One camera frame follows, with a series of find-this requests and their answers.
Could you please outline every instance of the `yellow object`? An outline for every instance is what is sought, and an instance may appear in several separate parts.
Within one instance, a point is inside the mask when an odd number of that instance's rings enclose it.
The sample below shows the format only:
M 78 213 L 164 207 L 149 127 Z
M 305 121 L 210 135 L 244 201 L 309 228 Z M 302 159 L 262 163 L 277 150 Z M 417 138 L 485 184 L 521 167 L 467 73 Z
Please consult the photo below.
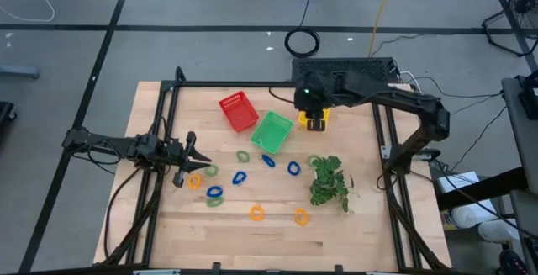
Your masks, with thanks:
M 309 222 L 309 214 L 304 209 L 295 210 L 295 222 L 301 226 L 305 226 Z
M 325 121 L 325 128 L 327 128 L 327 125 L 329 124 L 329 114 L 330 114 L 330 109 L 323 109 L 323 120 Z M 299 111 L 298 122 L 304 128 L 306 128 L 308 121 L 309 120 L 306 118 L 306 113 L 304 111 Z
M 263 219 L 263 209 L 259 204 L 253 205 L 251 208 L 251 219 L 254 221 L 260 221 Z
M 188 178 L 188 187 L 192 190 L 196 190 L 200 187 L 200 183 L 202 182 L 202 178 L 199 174 L 193 174 Z
M 387 0 L 382 0 L 381 7 L 379 8 L 379 11 L 377 12 L 376 23 L 373 25 L 372 40 L 370 40 L 370 49 L 368 49 L 368 57 L 372 57 L 373 44 L 376 41 L 377 25 L 379 24 L 379 19 L 381 18 L 381 13 L 383 12 L 383 9 L 385 8 L 386 2 Z

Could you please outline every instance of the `toy ring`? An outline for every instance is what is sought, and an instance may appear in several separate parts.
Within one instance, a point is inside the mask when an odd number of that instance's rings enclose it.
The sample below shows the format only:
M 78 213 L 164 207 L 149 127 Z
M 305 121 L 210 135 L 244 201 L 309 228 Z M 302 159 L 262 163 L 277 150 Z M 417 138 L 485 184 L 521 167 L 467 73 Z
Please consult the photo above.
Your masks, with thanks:
M 243 150 L 237 151 L 235 153 L 235 156 L 237 157 L 237 160 L 239 162 L 249 162 L 249 160 L 251 159 L 251 156 L 249 156 L 249 152 Z
M 253 205 L 251 208 L 251 219 L 254 221 L 260 221 L 263 219 L 263 209 L 259 204 Z
M 263 159 L 263 161 L 269 166 L 269 167 L 275 167 L 275 161 L 272 160 L 271 157 L 265 155 L 265 154 L 262 154 L 261 155 L 261 159 Z
M 232 183 L 234 185 L 242 184 L 246 180 L 246 173 L 239 171 L 235 174 L 234 179 L 232 179 Z
M 309 222 L 309 214 L 304 209 L 295 210 L 295 222 L 298 225 L 305 226 Z
M 209 167 L 206 167 L 205 169 L 203 169 L 203 173 L 209 177 L 213 177 L 215 175 L 217 175 L 217 173 L 219 173 L 219 167 L 215 166 L 215 165 L 211 165 Z
M 314 165 L 312 164 L 312 161 L 315 161 L 317 159 L 319 159 L 320 157 L 313 154 L 311 156 L 309 156 L 308 160 L 306 161 L 306 164 L 309 165 L 309 167 L 314 167 Z
M 208 189 L 207 195 L 208 195 L 209 198 L 221 197 L 222 196 L 222 187 L 220 187 L 220 186 L 212 186 L 211 188 Z
M 208 198 L 208 207 L 214 208 L 220 206 L 224 202 L 224 198 Z
M 295 166 L 297 168 L 295 172 L 292 171 L 292 166 Z M 297 176 L 301 172 L 301 166 L 296 161 L 290 161 L 287 165 L 287 172 L 292 174 L 293 176 Z
M 202 182 L 202 178 L 199 174 L 193 174 L 188 178 L 188 187 L 192 190 L 196 190 L 198 187 L 200 187 L 200 183 Z

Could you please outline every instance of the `yellow cable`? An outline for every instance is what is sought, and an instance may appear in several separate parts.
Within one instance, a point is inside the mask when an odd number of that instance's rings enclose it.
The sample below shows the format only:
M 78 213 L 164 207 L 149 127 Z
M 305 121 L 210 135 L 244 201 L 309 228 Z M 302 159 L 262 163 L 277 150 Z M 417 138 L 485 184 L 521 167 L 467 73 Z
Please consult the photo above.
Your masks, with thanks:
M 376 23 L 373 25 L 372 40 L 370 40 L 370 49 L 368 50 L 368 57 L 372 57 L 373 44 L 376 41 L 377 25 L 379 24 L 379 19 L 381 18 L 381 13 L 383 12 L 383 9 L 385 8 L 386 2 L 387 0 L 383 0 L 381 2 L 381 7 L 379 8 L 379 12 L 377 12 Z

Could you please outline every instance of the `wooden table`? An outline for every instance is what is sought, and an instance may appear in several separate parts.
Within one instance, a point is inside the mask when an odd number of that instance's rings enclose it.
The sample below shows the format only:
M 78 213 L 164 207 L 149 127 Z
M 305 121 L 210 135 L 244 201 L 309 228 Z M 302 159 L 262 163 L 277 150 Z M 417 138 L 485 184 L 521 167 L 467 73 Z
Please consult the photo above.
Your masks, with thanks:
M 147 132 L 159 86 L 159 82 L 139 83 L 126 135 Z M 296 123 L 275 156 L 274 169 L 261 160 L 262 150 L 249 141 L 254 128 L 236 133 L 219 108 L 220 99 L 239 90 L 246 93 L 260 121 L 273 110 Z M 293 97 L 292 88 L 276 88 L 274 92 Z M 167 95 L 164 114 L 170 96 Z M 328 129 L 323 133 L 300 127 L 297 117 L 292 104 L 276 100 L 266 88 L 181 87 L 172 137 L 184 141 L 189 130 L 195 131 L 198 151 L 210 157 L 220 171 L 217 177 L 206 177 L 199 171 L 203 181 L 198 190 L 174 187 L 171 180 L 176 169 L 165 177 L 150 267 L 208 269 L 213 262 L 221 262 L 223 269 L 332 271 L 335 264 L 341 264 L 346 271 L 397 270 L 387 200 L 385 193 L 376 188 L 376 178 L 382 170 L 372 106 L 331 109 Z M 412 114 L 395 110 L 394 117 L 400 140 L 418 128 Z M 251 161 L 239 164 L 235 157 L 238 150 L 248 151 Z M 350 185 L 350 176 L 353 177 L 359 194 L 349 195 L 351 214 L 345 214 L 334 199 L 319 207 L 310 204 L 309 187 L 314 179 L 313 170 L 306 165 L 310 154 L 334 155 L 342 160 L 346 184 Z M 291 160 L 303 168 L 296 177 L 287 173 Z M 112 192 L 133 169 L 129 161 L 119 164 Z M 412 169 L 430 175 L 426 162 L 415 161 Z M 248 174 L 240 187 L 231 183 L 238 171 Z M 110 251 L 132 224 L 141 176 L 126 185 L 114 202 Z M 407 176 L 407 182 L 417 231 L 440 260 L 450 265 L 431 182 L 412 175 Z M 224 187 L 225 201 L 217 208 L 206 205 L 205 193 L 213 185 Z M 265 210 L 263 221 L 250 219 L 254 204 Z M 297 208 L 306 209 L 310 215 L 306 227 L 294 222 Z M 407 265 L 412 266 L 408 238 L 400 228 Z M 141 258 L 144 238 L 142 230 L 135 261 Z M 95 262 L 103 259 L 102 233 Z

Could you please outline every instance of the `concrete floor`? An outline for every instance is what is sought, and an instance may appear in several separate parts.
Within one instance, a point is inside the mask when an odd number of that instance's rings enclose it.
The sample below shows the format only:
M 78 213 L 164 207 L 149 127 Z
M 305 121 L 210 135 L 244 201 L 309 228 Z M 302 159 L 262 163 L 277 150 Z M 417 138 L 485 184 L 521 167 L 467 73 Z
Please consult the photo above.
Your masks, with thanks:
M 51 24 L 108 24 L 117 0 L 50 0 Z M 306 0 L 127 0 L 119 24 L 295 25 Z M 305 25 L 372 26 L 381 0 L 311 0 Z M 17 15 L 48 17 L 42 0 L 0 0 Z M 500 10 L 498 0 L 389 0 L 381 26 L 480 27 Z M 0 13 L 0 24 L 18 23 Z M 506 19 L 494 27 L 509 28 Z M 377 43 L 400 34 L 378 34 Z M 0 154 L 0 273 L 17 272 L 54 176 L 60 143 L 71 127 L 103 41 L 103 31 L 0 31 L 0 60 L 41 68 L 39 80 L 0 77 L 0 100 L 17 105 L 18 120 L 3 140 Z M 84 125 L 105 135 L 123 135 L 135 88 L 141 80 L 173 77 L 181 66 L 189 80 L 282 81 L 290 77 L 292 57 L 283 47 L 285 33 L 272 32 L 115 32 Z M 370 34 L 321 33 L 316 57 L 367 54 Z M 498 41 L 518 48 L 513 35 Z M 293 46 L 308 49 L 298 36 Z M 517 58 L 488 44 L 480 34 L 431 35 L 385 45 L 377 56 L 394 57 L 401 71 L 433 77 L 447 93 L 496 93 L 503 77 L 526 75 Z M 439 95 L 421 80 L 427 93 Z M 474 100 L 445 98 L 449 110 Z M 504 106 L 502 98 L 461 112 L 451 137 L 434 144 L 452 165 Z M 481 176 L 517 167 L 515 143 L 506 113 L 457 168 Z M 500 156 L 488 159 L 489 156 Z M 71 161 L 33 270 L 84 267 L 92 262 L 113 178 L 84 161 Z M 449 241 L 461 271 L 491 272 L 500 246 Z

